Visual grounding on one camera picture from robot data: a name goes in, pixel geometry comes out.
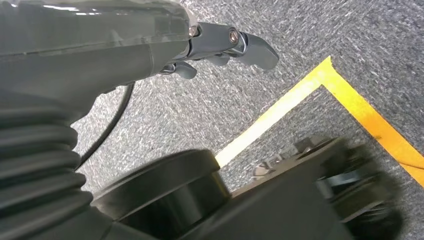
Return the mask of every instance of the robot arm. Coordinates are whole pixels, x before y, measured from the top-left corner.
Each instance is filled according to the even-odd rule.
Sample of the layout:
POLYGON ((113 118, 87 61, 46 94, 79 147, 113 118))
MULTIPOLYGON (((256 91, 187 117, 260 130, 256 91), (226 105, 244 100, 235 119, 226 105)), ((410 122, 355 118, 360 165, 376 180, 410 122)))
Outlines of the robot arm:
POLYGON ((261 38, 197 24, 163 0, 2 0, 0 17, 4 240, 153 239, 90 206, 70 124, 117 86, 157 73, 193 77, 186 60, 235 57, 265 69, 278 61, 261 38))

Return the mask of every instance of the gray plastic housing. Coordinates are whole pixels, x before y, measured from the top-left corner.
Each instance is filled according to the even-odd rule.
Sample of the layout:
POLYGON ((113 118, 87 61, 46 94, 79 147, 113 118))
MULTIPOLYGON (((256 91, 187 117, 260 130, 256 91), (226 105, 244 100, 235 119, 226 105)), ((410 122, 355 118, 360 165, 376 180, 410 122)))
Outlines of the gray plastic housing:
POLYGON ((70 124, 98 95, 182 52, 185 9, 163 0, 0 3, 0 239, 154 239, 90 207, 70 124))

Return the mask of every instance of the black wheel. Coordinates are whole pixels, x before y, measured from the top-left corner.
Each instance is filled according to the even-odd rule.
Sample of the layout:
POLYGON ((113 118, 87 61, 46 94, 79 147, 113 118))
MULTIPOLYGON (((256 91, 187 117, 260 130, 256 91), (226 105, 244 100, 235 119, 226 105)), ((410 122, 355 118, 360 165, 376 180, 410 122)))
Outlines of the black wheel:
POLYGON ((92 205, 130 227, 174 239, 229 198, 208 150, 188 150, 142 166, 103 189, 92 205))

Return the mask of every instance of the glossy plastic cover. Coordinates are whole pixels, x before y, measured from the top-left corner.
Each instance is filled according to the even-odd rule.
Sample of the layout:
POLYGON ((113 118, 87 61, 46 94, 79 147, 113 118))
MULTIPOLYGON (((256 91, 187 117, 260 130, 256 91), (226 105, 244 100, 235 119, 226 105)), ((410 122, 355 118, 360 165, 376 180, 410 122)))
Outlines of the glossy plastic cover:
POLYGON ((0 0, 0 56, 185 41, 195 25, 167 0, 0 0))

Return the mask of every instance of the yellow floor tape line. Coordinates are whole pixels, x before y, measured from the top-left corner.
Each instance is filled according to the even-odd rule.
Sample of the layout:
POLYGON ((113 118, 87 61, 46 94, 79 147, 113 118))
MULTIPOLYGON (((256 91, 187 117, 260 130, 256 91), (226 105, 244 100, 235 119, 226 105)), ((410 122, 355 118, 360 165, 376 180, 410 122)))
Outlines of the yellow floor tape line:
POLYGON ((424 157, 336 72, 330 56, 218 153, 219 165, 228 164, 321 85, 424 187, 424 157))
POLYGON ((424 187, 424 156, 336 72, 330 57, 324 60, 321 65, 327 69, 322 85, 424 187))

